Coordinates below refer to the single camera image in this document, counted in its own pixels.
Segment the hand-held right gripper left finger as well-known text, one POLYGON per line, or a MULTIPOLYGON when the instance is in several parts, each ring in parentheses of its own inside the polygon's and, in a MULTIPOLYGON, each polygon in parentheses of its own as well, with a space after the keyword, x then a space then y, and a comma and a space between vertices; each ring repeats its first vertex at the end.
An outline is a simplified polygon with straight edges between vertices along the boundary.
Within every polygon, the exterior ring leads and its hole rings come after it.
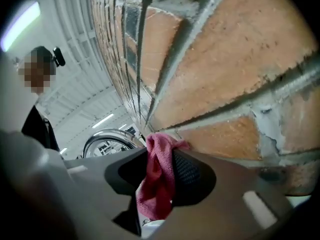
POLYGON ((145 148, 114 155, 64 161, 51 152, 51 180, 79 240, 138 240, 141 229, 136 206, 137 187, 124 180, 119 168, 143 158, 145 148))

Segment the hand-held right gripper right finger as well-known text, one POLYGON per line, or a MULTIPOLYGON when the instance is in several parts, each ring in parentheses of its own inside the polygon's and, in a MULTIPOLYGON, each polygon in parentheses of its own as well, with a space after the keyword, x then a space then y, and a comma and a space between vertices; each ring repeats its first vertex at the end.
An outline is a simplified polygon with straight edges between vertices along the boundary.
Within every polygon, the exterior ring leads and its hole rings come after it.
POLYGON ((176 191, 153 240, 268 240, 293 212, 282 193, 242 165, 184 149, 173 156, 195 165, 199 179, 176 191))

